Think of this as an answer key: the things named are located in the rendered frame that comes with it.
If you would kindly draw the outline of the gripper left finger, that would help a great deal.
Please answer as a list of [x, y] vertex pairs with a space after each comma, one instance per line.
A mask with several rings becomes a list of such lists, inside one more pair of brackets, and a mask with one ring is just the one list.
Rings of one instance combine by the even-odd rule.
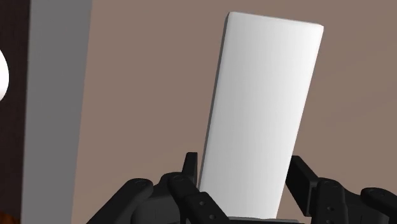
[[197, 153], [188, 152], [181, 172], [158, 184], [128, 180], [87, 224], [230, 224], [211, 196], [196, 187]]

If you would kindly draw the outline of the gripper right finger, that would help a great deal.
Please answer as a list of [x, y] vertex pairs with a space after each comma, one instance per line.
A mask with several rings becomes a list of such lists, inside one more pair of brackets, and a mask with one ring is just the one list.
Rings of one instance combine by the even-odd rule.
[[317, 176], [299, 156], [291, 157], [286, 186], [310, 224], [397, 224], [397, 195], [377, 187], [352, 193]]

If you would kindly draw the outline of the white rectangular box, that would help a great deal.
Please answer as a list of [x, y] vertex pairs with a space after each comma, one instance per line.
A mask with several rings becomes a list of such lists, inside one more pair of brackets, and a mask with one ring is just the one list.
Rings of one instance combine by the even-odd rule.
[[228, 217], [277, 216], [323, 31], [226, 16], [198, 186]]

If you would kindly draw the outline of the white round object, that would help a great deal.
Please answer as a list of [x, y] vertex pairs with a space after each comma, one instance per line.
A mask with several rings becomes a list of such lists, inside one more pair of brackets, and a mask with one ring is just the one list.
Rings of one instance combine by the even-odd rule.
[[5, 97], [9, 86], [10, 76], [8, 64], [4, 54], [0, 51], [0, 101]]

